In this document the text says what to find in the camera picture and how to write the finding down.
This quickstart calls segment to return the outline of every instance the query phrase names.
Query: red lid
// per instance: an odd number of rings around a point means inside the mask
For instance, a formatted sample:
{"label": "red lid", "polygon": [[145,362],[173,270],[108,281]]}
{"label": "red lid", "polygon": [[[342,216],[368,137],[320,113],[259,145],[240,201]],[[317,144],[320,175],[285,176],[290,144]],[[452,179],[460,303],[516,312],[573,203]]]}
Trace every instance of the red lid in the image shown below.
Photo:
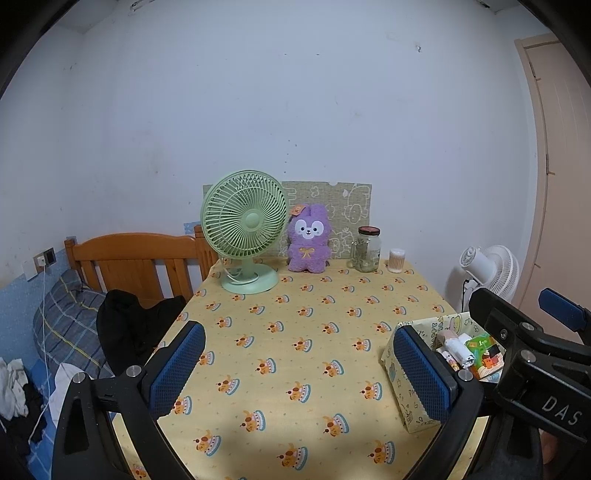
{"label": "red lid", "polygon": [[374,226],[360,226],[357,230],[360,235],[378,236],[379,228]]}

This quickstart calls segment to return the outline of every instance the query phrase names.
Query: yellow bow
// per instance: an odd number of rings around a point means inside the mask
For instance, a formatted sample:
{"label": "yellow bow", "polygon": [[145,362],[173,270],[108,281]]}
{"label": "yellow bow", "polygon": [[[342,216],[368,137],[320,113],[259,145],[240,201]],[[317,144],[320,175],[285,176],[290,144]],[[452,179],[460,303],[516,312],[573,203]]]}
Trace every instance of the yellow bow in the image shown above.
{"label": "yellow bow", "polygon": [[314,249],[313,248],[300,248],[300,252],[302,252],[304,254],[304,256],[302,258],[312,258],[310,256],[310,254],[314,253]]}

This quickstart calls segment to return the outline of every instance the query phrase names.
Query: purple plush toy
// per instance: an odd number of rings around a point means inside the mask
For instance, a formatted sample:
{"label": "purple plush toy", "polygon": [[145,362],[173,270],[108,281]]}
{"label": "purple plush toy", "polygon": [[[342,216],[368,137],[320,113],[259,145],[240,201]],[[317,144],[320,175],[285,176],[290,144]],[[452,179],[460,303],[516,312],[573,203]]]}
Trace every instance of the purple plush toy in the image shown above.
{"label": "purple plush toy", "polygon": [[330,223],[326,207],[320,203],[304,205],[300,214],[291,219],[287,234],[291,240],[289,269],[292,272],[322,273],[330,258]]}

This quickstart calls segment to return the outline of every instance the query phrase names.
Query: plaid pillow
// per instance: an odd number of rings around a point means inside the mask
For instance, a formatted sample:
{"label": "plaid pillow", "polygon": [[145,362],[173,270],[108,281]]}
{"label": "plaid pillow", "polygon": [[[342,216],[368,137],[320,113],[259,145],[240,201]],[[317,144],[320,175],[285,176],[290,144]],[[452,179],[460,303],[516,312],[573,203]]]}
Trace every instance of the plaid pillow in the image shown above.
{"label": "plaid pillow", "polygon": [[33,338],[44,359],[45,327],[47,366],[52,375],[62,362],[77,366],[92,378],[113,375],[105,365],[96,333],[96,314],[104,299],[105,294],[91,290],[76,270],[66,270],[45,297],[45,316],[43,304],[39,305],[33,319]]}

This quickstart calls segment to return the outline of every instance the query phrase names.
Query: yellow tablecloth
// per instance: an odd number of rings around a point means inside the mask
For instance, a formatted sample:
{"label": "yellow tablecloth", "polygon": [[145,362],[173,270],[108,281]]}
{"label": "yellow tablecloth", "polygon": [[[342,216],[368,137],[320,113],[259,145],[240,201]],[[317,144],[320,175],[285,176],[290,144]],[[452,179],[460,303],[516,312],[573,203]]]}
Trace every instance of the yellow tablecloth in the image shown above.
{"label": "yellow tablecloth", "polygon": [[[265,263],[280,283],[254,296],[229,293],[212,268],[174,322],[206,331],[204,354],[159,425],[202,480],[401,479],[435,435],[409,434],[379,363],[398,322],[453,313],[410,264],[362,274],[331,260],[324,274]],[[146,474],[113,421],[137,478]],[[479,422],[452,478],[461,478],[482,434]]]}

